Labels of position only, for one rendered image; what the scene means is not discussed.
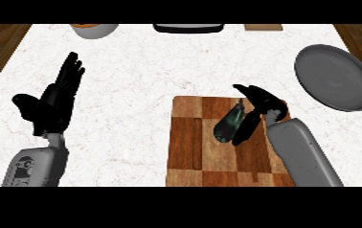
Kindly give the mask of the small tan wooden block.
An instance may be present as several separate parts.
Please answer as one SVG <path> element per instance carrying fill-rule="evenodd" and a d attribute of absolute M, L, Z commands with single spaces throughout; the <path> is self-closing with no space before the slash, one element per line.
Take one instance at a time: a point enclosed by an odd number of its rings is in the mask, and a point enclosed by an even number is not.
<path fill-rule="evenodd" d="M 247 31 L 283 31 L 281 24 L 246 24 Z"/>

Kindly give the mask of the dark purple eggplant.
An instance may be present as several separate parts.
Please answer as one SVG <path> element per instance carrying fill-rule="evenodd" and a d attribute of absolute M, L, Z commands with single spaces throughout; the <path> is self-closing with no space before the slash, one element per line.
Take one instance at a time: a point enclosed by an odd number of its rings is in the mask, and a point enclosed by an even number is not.
<path fill-rule="evenodd" d="M 240 101 L 215 126 L 215 138 L 221 143 L 228 143 L 234 139 L 244 115 L 244 101 Z"/>

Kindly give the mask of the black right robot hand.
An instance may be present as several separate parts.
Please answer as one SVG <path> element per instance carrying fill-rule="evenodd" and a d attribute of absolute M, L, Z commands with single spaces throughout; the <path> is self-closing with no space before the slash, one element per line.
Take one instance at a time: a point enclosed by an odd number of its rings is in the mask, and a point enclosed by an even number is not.
<path fill-rule="evenodd" d="M 255 85 L 243 86 L 241 84 L 236 84 L 234 87 L 247 96 L 255 107 L 243 119 L 233 139 L 233 145 L 238 146 L 241 142 L 249 140 L 261 124 L 261 115 L 272 113 L 272 121 L 278 122 L 284 119 L 289 109 L 281 99 L 261 87 Z"/>

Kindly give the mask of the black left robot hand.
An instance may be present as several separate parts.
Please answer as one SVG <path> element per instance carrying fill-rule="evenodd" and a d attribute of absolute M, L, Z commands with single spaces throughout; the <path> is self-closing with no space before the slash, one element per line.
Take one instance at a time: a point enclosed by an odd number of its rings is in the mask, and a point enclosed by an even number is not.
<path fill-rule="evenodd" d="M 17 94 L 12 101 L 18 107 L 21 118 L 33 123 L 35 136 L 63 133 L 70 125 L 74 101 L 83 79 L 83 62 L 79 54 L 72 52 L 63 63 L 55 83 L 52 83 L 40 99 L 29 94 Z"/>

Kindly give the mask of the grey round pan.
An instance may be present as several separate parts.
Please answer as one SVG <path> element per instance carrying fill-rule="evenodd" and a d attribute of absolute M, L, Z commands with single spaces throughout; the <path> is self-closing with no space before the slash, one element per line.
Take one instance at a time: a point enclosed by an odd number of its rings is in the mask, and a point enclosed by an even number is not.
<path fill-rule="evenodd" d="M 295 61 L 298 80 L 317 101 L 345 111 L 362 111 L 362 61 L 343 49 L 314 44 Z"/>

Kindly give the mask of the white pot with orange contents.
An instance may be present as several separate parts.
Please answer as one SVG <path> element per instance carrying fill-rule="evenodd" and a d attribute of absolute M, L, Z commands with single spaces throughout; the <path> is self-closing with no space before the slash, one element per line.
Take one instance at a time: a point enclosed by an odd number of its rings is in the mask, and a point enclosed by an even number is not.
<path fill-rule="evenodd" d="M 72 27 L 82 38 L 100 39 L 116 31 L 117 24 L 73 24 Z"/>

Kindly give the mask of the wooden checkered cutting board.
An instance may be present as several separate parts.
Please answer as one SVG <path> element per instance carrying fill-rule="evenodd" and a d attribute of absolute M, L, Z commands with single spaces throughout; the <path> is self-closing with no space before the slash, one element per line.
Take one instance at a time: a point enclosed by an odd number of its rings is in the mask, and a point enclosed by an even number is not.
<path fill-rule="evenodd" d="M 215 138 L 215 126 L 240 98 L 176 96 L 173 98 L 168 186 L 292 187 L 284 163 L 275 153 L 267 125 L 261 124 L 252 137 L 240 145 Z"/>

